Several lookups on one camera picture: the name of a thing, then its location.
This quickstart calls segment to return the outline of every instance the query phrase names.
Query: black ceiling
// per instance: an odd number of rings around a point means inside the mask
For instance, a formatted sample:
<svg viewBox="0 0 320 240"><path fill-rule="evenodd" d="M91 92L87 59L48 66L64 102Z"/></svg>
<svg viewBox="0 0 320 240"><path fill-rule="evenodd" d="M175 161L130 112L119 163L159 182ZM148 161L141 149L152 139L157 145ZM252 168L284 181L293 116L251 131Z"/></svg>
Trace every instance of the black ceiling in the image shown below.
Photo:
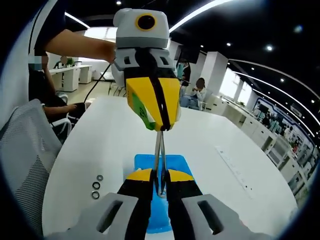
<svg viewBox="0 0 320 240"><path fill-rule="evenodd" d="M113 16L121 8L142 8L163 11L173 26L183 17L211 0L69 0L67 12L90 27L112 26ZM285 72L312 88L320 96L320 33L319 5L315 0L234 0L194 17L171 33L172 40L184 45L199 47L204 52L218 51L229 59L246 60ZM302 26L300 31L295 27ZM72 31L85 30L67 19ZM273 46L267 51L266 46ZM253 66L237 64L249 75L268 82L303 103L316 117L320 101L309 90L280 73ZM230 64L234 71L237 67ZM241 79L251 84L246 77ZM294 101L283 93L255 81L254 88L285 105ZM302 109L303 121L315 133L320 130L316 121Z"/></svg>

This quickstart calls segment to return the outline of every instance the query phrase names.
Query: person's hand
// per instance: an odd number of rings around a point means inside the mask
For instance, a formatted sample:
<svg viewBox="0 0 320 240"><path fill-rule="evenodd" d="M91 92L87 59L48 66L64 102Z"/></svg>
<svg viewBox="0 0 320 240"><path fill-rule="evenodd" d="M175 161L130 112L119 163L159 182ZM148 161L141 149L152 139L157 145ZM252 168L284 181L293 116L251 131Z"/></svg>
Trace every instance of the person's hand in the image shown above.
<svg viewBox="0 0 320 240"><path fill-rule="evenodd" d="M77 105L74 105L74 104L65 106L65 110L67 113L76 110L76 108L77 108Z"/></svg>

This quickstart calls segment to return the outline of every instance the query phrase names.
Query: blue tray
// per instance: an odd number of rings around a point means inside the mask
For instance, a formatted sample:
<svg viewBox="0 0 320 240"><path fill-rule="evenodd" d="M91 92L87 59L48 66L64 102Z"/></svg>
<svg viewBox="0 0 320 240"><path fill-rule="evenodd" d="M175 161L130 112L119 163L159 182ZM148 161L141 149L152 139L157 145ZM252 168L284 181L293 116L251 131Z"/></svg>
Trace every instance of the blue tray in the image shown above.
<svg viewBox="0 0 320 240"><path fill-rule="evenodd" d="M165 155L166 167L168 169L184 172L192 176L185 158L181 155ZM155 166L155 155L138 154L134 158L134 169L153 169ZM161 179L162 159L159 159L159 179ZM148 234L157 234L171 231L170 219L168 216L167 199L161 198L153 186L153 199L151 202L151 217L146 230Z"/></svg>

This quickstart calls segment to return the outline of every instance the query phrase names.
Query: person's arm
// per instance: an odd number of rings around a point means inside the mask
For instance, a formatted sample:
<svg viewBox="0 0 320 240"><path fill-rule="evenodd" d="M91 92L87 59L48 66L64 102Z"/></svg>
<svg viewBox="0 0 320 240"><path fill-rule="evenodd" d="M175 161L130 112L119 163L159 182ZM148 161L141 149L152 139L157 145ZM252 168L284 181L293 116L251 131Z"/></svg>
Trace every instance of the person's arm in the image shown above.
<svg viewBox="0 0 320 240"><path fill-rule="evenodd" d="M67 114L76 108L77 106L72 104L67 106L55 106L55 107L44 106L43 110L47 117L54 117L59 114Z"/></svg>
<svg viewBox="0 0 320 240"><path fill-rule="evenodd" d="M113 42L82 36L65 29L51 39L44 49L60 56L101 59L113 63L115 46Z"/></svg>
<svg viewBox="0 0 320 240"><path fill-rule="evenodd" d="M201 90L201 91L197 91L196 92L196 96L198 98L198 101L203 102L206 96L206 92L205 90Z"/></svg>
<svg viewBox="0 0 320 240"><path fill-rule="evenodd" d="M49 72L48 66L46 66L46 67L43 69L43 71L44 71L44 74L45 74L46 79L47 79L48 82L49 82L49 85L50 85L50 87L51 87L51 90L53 91L54 94L56 94L56 89L55 89L54 81L53 81L52 76L51 76L51 74L50 74L50 72Z"/></svg>

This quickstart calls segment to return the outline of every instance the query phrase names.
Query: desk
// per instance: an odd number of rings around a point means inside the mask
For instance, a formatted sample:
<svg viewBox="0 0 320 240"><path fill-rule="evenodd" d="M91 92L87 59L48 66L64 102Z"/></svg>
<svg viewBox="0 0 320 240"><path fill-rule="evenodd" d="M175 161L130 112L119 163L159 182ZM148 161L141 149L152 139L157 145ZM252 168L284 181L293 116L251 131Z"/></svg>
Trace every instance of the desk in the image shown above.
<svg viewBox="0 0 320 240"><path fill-rule="evenodd" d="M79 65L51 69L49 72L56 90L73 92L78 89L79 83L88 84L92 81L91 67L91 65Z"/></svg>
<svg viewBox="0 0 320 240"><path fill-rule="evenodd" d="M233 101L224 98L221 101L226 103L223 116L239 127L263 151L272 147L277 136L262 125L252 113Z"/></svg>
<svg viewBox="0 0 320 240"><path fill-rule="evenodd" d="M189 129L192 138L186 137ZM155 131L146 129L127 99L97 98L64 143L46 186L42 228L47 236L77 223L94 204L92 184L103 175L102 198L116 193L134 169L136 154L154 154ZM296 209L295 198L281 173L259 147L222 116L182 108L181 119L164 134L166 154L183 155L203 194L212 194L239 214L253 232L279 234ZM250 199L215 149L221 147L255 197ZM173 240L173 233L147 234L147 240Z"/></svg>

